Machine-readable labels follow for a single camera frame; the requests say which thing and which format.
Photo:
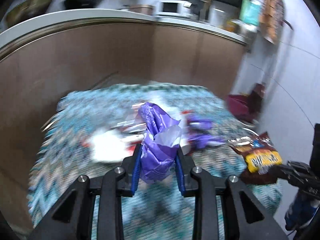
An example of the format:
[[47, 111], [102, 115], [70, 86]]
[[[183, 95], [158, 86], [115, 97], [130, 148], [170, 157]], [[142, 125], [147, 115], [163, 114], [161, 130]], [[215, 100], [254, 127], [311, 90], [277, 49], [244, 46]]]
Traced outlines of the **purple plastic bag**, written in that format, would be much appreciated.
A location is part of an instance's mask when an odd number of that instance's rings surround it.
[[146, 124], [142, 141], [141, 179], [148, 184], [169, 175], [182, 136], [180, 120], [172, 118], [157, 104], [146, 102], [138, 114]]

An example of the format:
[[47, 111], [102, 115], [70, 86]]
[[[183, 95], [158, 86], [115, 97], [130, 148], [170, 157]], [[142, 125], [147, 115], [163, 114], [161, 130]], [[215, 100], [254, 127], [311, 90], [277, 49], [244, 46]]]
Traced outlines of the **brown yellow snack bag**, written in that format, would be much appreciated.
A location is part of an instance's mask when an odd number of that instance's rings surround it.
[[283, 160], [267, 132], [231, 140], [229, 146], [245, 161], [246, 168], [240, 174], [245, 184], [268, 185], [277, 182], [276, 176], [268, 171], [272, 166], [281, 165]]

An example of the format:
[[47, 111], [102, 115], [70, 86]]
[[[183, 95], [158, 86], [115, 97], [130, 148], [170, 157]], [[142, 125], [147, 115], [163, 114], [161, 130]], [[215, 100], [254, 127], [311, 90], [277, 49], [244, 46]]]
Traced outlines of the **brown kitchen cabinets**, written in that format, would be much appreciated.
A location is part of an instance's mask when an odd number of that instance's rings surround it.
[[41, 126], [74, 90], [116, 83], [201, 85], [224, 98], [245, 43], [223, 30], [174, 23], [71, 21], [1, 42], [1, 211], [24, 231], [29, 170]]

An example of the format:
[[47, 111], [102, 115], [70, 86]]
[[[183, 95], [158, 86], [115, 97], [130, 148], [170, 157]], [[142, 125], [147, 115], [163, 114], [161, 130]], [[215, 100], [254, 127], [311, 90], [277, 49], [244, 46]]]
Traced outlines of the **purple wrapper on cloth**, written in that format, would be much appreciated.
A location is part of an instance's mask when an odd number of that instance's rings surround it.
[[213, 122], [195, 114], [187, 116], [188, 142], [193, 150], [207, 147], [217, 147], [226, 144], [226, 140], [218, 135], [212, 135]]

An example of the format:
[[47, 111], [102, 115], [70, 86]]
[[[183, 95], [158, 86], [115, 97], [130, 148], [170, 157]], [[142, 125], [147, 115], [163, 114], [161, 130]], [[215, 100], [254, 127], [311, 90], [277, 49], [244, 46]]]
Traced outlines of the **zigzag patterned table cloth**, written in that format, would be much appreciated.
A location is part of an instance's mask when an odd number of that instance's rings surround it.
[[154, 83], [74, 91], [57, 104], [30, 172], [33, 225], [80, 176], [106, 189], [125, 186], [120, 210], [125, 239], [191, 239], [195, 199], [185, 164], [210, 177], [240, 177], [247, 164], [230, 141], [248, 130], [201, 86]]

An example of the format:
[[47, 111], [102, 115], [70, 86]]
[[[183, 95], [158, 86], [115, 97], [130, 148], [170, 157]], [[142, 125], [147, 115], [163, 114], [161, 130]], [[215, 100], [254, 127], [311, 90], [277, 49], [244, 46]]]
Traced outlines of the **maroon dustpan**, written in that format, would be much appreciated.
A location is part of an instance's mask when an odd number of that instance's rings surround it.
[[253, 124], [261, 112], [265, 95], [265, 84], [256, 83], [247, 94], [229, 94], [225, 100], [227, 109], [236, 119]]

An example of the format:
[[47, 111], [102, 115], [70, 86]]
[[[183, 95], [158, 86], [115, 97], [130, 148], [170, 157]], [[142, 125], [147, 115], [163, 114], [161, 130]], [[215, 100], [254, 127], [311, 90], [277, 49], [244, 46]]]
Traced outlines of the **copper cooking pot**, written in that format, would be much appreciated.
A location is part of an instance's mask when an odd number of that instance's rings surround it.
[[129, 7], [129, 11], [144, 15], [153, 15], [153, 6], [149, 4], [136, 4]]

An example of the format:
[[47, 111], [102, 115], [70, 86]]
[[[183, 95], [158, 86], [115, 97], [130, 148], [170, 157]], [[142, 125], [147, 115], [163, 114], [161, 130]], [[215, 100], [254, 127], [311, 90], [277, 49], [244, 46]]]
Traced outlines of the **white microwave oven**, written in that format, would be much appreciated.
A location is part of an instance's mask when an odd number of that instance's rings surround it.
[[157, 16], [189, 18], [191, 3], [184, 0], [159, 0], [156, 5]]

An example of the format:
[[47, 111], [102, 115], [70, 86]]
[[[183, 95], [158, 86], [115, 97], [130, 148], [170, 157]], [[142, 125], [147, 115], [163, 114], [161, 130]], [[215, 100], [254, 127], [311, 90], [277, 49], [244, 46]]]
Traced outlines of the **teal plastic bag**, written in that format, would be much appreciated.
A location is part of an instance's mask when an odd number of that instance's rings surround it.
[[245, 24], [259, 25], [261, 3], [258, 0], [242, 0], [239, 20]]

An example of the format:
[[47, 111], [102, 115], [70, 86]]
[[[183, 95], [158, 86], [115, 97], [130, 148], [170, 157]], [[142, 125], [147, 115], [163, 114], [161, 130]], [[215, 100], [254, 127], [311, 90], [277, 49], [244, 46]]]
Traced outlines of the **black wok pan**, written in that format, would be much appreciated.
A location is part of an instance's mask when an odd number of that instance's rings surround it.
[[72, 9], [93, 9], [96, 8], [102, 0], [64, 0], [63, 5], [66, 10]]

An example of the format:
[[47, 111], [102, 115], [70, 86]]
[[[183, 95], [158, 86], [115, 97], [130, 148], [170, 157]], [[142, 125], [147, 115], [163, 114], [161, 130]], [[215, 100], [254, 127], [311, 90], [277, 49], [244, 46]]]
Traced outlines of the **patterned hanging apron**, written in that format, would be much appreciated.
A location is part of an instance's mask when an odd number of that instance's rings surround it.
[[283, 20], [283, 0], [262, 0], [259, 17], [260, 31], [263, 37], [272, 44], [279, 41]]

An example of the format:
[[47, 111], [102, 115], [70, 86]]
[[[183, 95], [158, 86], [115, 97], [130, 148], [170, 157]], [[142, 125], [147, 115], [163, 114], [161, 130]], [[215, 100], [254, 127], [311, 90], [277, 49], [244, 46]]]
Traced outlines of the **brass coloured wok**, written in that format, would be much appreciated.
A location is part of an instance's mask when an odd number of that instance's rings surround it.
[[8, 28], [21, 22], [45, 14], [53, 0], [26, 0], [12, 10], [5, 17]]

